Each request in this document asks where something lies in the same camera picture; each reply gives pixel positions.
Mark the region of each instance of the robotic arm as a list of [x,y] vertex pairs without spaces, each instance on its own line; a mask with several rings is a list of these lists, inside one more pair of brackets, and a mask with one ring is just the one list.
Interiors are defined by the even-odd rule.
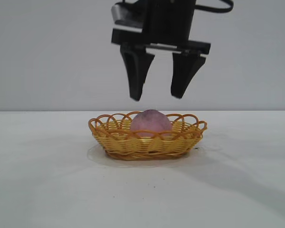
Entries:
[[194,10],[227,13],[232,0],[221,0],[229,8],[196,5],[196,0],[125,0],[112,7],[116,25],[142,29],[142,32],[113,29],[112,43],[120,52],[128,74],[130,97],[139,101],[143,84],[155,55],[147,48],[173,52],[171,95],[181,99],[194,75],[205,64],[209,43],[189,40]]

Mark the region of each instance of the yellow wicker basket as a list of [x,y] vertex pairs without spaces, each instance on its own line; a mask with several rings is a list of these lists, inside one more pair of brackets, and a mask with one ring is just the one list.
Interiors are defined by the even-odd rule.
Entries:
[[[132,119],[138,113],[104,114],[89,121],[94,138],[110,157],[126,161],[177,159],[187,154],[207,129],[207,123],[192,114],[168,114],[172,131],[130,131]],[[140,137],[137,133],[141,132],[153,133],[153,137]]]

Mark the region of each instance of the white tabletop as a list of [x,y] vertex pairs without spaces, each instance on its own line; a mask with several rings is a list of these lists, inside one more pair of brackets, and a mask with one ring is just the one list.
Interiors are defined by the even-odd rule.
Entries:
[[144,162],[93,139],[112,113],[0,113],[0,228],[285,228],[285,112],[177,112],[204,139]]

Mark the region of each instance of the white backdrop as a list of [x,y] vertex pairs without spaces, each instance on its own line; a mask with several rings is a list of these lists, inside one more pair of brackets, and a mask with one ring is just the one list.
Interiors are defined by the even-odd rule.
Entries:
[[151,51],[140,102],[129,98],[119,47],[110,43],[116,2],[0,0],[0,110],[285,109],[285,0],[196,11],[190,38],[212,43],[206,64],[178,100],[170,95],[171,53]]

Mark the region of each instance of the pink sphere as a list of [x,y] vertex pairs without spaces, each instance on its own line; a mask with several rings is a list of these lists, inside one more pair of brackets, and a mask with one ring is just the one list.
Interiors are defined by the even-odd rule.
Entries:
[[[131,131],[149,130],[153,132],[171,131],[172,124],[168,117],[157,110],[146,110],[137,114],[131,123]],[[141,137],[151,137],[152,133],[138,133]]]

